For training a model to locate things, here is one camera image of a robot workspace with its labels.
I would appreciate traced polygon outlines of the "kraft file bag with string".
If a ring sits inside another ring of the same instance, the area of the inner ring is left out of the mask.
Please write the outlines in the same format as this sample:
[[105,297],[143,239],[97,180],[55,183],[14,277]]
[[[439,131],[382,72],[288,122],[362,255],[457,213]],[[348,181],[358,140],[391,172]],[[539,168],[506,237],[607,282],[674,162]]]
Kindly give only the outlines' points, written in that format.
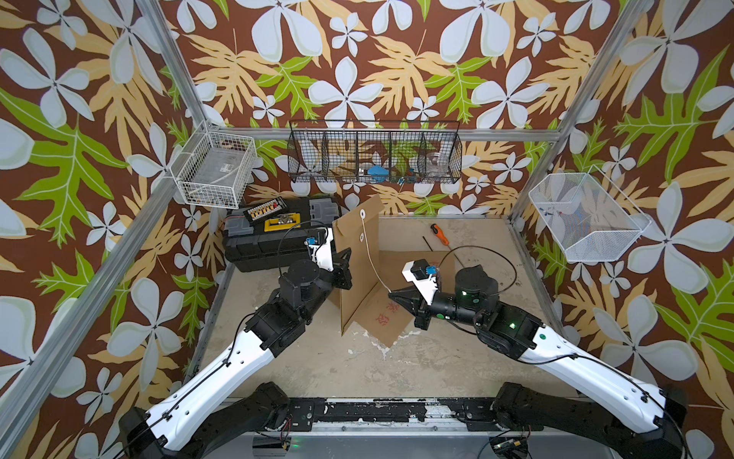
[[374,196],[334,221],[336,249],[338,251],[352,249],[350,272],[353,286],[350,290],[341,290],[334,296],[340,309],[342,333],[355,323],[355,312],[372,288],[378,282],[382,285],[378,274],[380,267],[378,217],[382,210],[382,199]]

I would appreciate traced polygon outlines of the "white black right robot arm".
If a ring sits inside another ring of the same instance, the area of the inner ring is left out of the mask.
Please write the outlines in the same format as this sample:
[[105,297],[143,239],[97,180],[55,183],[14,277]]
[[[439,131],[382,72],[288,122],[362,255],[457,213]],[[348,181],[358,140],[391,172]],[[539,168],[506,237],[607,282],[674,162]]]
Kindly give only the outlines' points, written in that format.
[[464,324],[489,349],[558,378],[584,400],[550,396],[506,382],[491,406],[510,430],[554,428],[593,440],[622,458],[688,458],[682,424],[684,397],[630,376],[581,350],[539,317],[500,298],[498,282],[476,265],[455,275],[442,291],[439,271],[425,260],[403,268],[406,288],[389,298],[425,330],[432,319]]

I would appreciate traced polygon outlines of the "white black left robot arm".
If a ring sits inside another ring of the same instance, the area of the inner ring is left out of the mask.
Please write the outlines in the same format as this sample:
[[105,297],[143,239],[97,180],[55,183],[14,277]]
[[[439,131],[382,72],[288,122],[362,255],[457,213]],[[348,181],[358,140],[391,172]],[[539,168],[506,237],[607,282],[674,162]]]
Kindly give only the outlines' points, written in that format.
[[120,418],[120,458],[204,458],[246,432],[279,426],[290,398],[273,382],[260,384],[228,407],[231,393],[293,344],[336,289],[352,286],[351,250],[326,269],[313,260],[294,262],[268,301],[242,319],[232,344],[181,389],[149,410]]

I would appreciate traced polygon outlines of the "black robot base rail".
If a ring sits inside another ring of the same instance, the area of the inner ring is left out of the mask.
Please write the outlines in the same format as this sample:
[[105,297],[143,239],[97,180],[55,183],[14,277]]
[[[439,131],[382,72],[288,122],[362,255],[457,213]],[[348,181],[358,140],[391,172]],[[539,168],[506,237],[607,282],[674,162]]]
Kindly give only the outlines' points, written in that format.
[[260,384],[250,396],[208,415],[190,443],[213,448],[244,433],[266,432],[283,440],[285,434],[313,432],[321,424],[426,425],[433,420],[457,421],[469,431],[500,428],[492,397],[467,398],[291,398],[275,382]]

